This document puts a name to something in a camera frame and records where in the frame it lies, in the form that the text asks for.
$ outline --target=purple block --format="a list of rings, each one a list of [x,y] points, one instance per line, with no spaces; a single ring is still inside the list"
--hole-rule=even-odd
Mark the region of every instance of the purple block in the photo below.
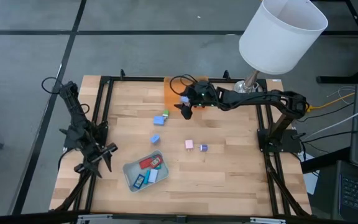
[[[201,152],[206,152],[206,151],[208,151],[208,146],[207,146],[207,145],[200,145],[200,151],[201,151]]]
[[[164,125],[164,117],[163,116],[154,116],[154,125]]]

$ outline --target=blue block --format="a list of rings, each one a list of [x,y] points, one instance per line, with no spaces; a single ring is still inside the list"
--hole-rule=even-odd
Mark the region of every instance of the blue block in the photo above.
[[[207,146],[207,145],[200,145],[200,151],[201,151],[201,152],[206,152],[206,151],[208,151],[208,146]]]
[[[182,103],[188,103],[188,102],[189,102],[189,98],[187,98],[187,96],[181,96],[181,97],[180,97],[180,101],[181,101]]]
[[[164,125],[164,117],[163,116],[154,116],[154,125]]]
[[[153,144],[157,144],[159,140],[160,136],[158,134],[155,134],[152,138],[150,138],[150,141],[152,141]]]
[[[146,176],[144,178],[143,184],[149,183],[150,171],[146,171]]]

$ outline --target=pink block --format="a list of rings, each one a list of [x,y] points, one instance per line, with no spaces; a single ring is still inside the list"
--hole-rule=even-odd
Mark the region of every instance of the pink block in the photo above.
[[[193,140],[186,140],[185,147],[186,149],[193,149]]]

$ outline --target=plastic tray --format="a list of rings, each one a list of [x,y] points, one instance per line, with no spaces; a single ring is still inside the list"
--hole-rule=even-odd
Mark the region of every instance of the plastic tray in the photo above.
[[[136,178],[139,176],[139,174],[142,174],[143,176],[146,175],[146,171],[150,170],[151,167],[145,168],[145,169],[141,169],[139,162],[143,161],[144,159],[150,158],[154,155],[160,155],[162,157],[163,162],[161,163],[161,169],[158,170],[158,174],[157,174],[157,180],[155,181],[155,183],[148,183],[148,184],[142,184],[142,186],[140,186],[140,189],[137,189],[136,187],[134,187],[134,182],[136,180]],[[131,192],[138,192],[140,190],[145,189],[146,187],[150,187],[153,184],[156,184],[158,182],[160,182],[161,180],[165,179],[168,177],[169,175],[169,170],[168,167],[164,161],[164,157],[162,156],[161,151],[156,150],[153,153],[149,154],[148,156],[145,156],[135,162],[131,162],[129,164],[125,164],[124,167],[122,168],[122,171],[124,172],[125,178],[127,180],[127,184],[129,187],[129,190]]]

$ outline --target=cable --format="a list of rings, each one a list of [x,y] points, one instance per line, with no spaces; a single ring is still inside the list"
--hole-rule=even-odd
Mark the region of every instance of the cable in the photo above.
[[[329,134],[327,136],[321,136],[321,137],[318,137],[318,138],[315,138],[315,139],[312,139],[312,140],[309,140],[309,141],[301,141],[301,143],[308,143],[308,142],[317,141],[317,140],[320,140],[320,139],[323,139],[323,138],[338,136],[338,135],[342,135],[342,134],[352,134],[352,133],[358,133],[358,131],[345,131],[345,132],[342,132],[342,133]]]
[[[346,96],[340,97],[340,98],[338,98],[338,99],[336,99],[336,100],[334,100],[334,101],[331,101],[331,102],[329,102],[329,103],[326,103],[326,104],[324,104],[324,105],[322,105],[322,106],[309,106],[307,112],[310,112],[311,110],[316,110],[316,109],[324,108],[324,107],[326,107],[326,106],[329,106],[329,105],[331,105],[331,104],[333,104],[333,103],[338,102],[338,101],[341,100],[341,99],[345,99],[346,97],[349,97],[349,96],[352,96],[352,95],[354,95],[354,93],[351,93],[351,94],[348,94],[348,95],[346,95]]]
[[[302,160],[294,153],[294,152],[290,152],[293,156],[295,156],[298,160],[299,160],[299,162],[302,162]]]
[[[182,78],[191,81],[193,84],[196,83],[197,80],[196,80],[196,81],[193,81],[193,80],[191,80],[190,78],[188,78],[188,77],[186,77],[186,76],[189,76],[189,77],[191,77],[193,80],[196,80],[196,79],[195,79],[194,77],[192,77],[191,75],[189,75],[189,74],[184,74],[184,75],[175,76],[175,77],[173,77],[173,78],[169,81],[169,87],[171,88],[172,92],[174,92],[174,94],[180,95],[180,93],[176,92],[176,91],[173,90],[173,88],[172,88],[172,81],[174,81],[175,79],[180,78],[180,82],[181,82],[183,85],[185,85],[185,84],[182,82],[182,80],[181,80]]]
[[[332,94],[328,95],[327,97],[332,96],[333,94],[337,93],[339,90],[351,90],[351,91],[355,91],[355,90],[354,90],[354,86],[342,86],[342,87],[340,87],[338,90],[336,90],[335,92],[333,92]]]
[[[340,121],[340,122],[338,122],[338,123],[336,123],[336,124],[333,124],[333,125],[331,125],[331,126],[328,126],[327,128],[323,128],[323,129],[321,129],[321,130],[319,130],[319,131],[316,131],[315,133],[310,134],[309,136],[305,137],[302,141],[304,141],[304,140],[306,140],[306,139],[308,139],[308,138],[314,136],[315,134],[320,133],[321,131],[325,131],[325,130],[330,129],[330,128],[333,128],[333,127],[335,127],[335,126],[337,126],[337,125],[339,125],[339,124],[342,124],[343,122],[348,121],[348,120],[350,120],[350,119],[352,119],[352,118],[354,118],[354,117],[356,117],[356,116],[358,116],[358,113],[356,113],[356,114],[354,114],[354,115],[352,115],[352,116],[350,116],[350,117],[344,119],[343,121]]]
[[[45,78],[44,80],[42,80],[42,82],[41,82],[41,87],[42,87],[42,89],[43,89],[44,91],[46,91],[47,93],[50,93],[50,94],[59,94],[59,92],[54,93],[54,92],[51,92],[51,91],[48,91],[47,89],[45,89],[44,83],[45,83],[45,81],[47,81],[47,80],[49,80],[49,79],[54,79],[54,80],[56,80],[57,83],[60,84],[60,86],[63,86],[62,82],[59,81],[57,78],[55,78],[55,77],[48,77],[48,78]]]
[[[341,90],[338,90],[338,95],[339,95],[339,97],[341,97],[342,98],[342,95],[341,95],[341,91],[343,91],[343,90],[351,90],[351,89],[341,89]],[[341,99],[345,104],[350,104],[350,103],[348,103],[344,98],[342,98]]]
[[[301,141],[302,149],[303,149],[303,162],[306,161],[306,147],[305,143]]]
[[[310,144],[310,143],[308,143],[308,142],[306,142],[305,144],[308,144],[309,146],[311,146],[311,147],[313,147],[313,148],[315,148],[315,149],[317,149],[317,150],[319,150],[319,151],[321,151],[321,152],[325,152],[325,153],[327,153],[327,154],[329,153],[328,151],[319,149],[319,148],[317,148],[316,146],[314,146],[314,145],[312,145],[312,144]]]
[[[71,152],[72,149],[67,149],[59,158],[59,161],[57,163],[57,171],[59,172],[59,169],[60,169],[60,163],[62,163],[62,159],[63,157],[65,157],[65,155],[69,152]]]
[[[317,115],[317,116],[310,116],[310,117],[304,119],[303,121],[301,121],[301,120],[297,120],[297,121],[303,123],[303,122],[305,122],[307,119],[310,119],[310,118],[319,118],[319,117],[322,117],[322,116],[326,116],[326,115],[329,115],[329,114],[338,112],[338,111],[340,111],[340,110],[343,110],[344,108],[347,108],[348,106],[353,105],[353,104],[354,104],[354,103],[348,104],[348,105],[346,105],[346,106],[343,106],[343,107],[339,108],[338,110],[334,110],[334,111],[329,112],[329,113],[325,113],[325,114],[321,114],[321,115]]]
[[[82,104],[80,104],[80,106],[87,106],[88,107],[88,110],[86,111],[86,112],[84,112],[84,113],[79,113],[79,114],[86,114],[87,112],[89,112],[90,111],[90,106],[89,105],[87,105],[86,103],[82,103]]]

